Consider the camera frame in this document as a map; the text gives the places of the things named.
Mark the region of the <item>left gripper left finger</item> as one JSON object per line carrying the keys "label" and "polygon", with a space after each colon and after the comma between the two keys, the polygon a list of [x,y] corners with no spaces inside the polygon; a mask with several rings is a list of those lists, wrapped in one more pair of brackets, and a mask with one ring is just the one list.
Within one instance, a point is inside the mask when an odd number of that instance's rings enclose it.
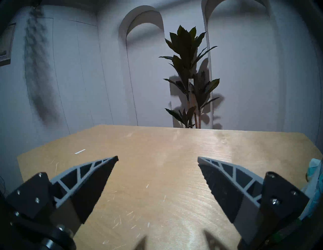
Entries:
{"label": "left gripper left finger", "polygon": [[76,233],[104,190],[118,156],[73,166],[49,179],[38,172],[12,191],[6,202],[16,216],[41,225],[64,225]]}

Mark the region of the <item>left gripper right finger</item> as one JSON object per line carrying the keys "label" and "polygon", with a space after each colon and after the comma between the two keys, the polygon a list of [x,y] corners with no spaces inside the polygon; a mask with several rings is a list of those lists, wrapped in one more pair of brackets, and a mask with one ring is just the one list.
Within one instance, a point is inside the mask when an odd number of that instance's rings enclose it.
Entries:
{"label": "left gripper right finger", "polygon": [[271,244],[274,233],[296,222],[309,197],[276,172],[262,178],[227,162],[198,157],[198,166],[221,209],[241,236],[239,244]]}

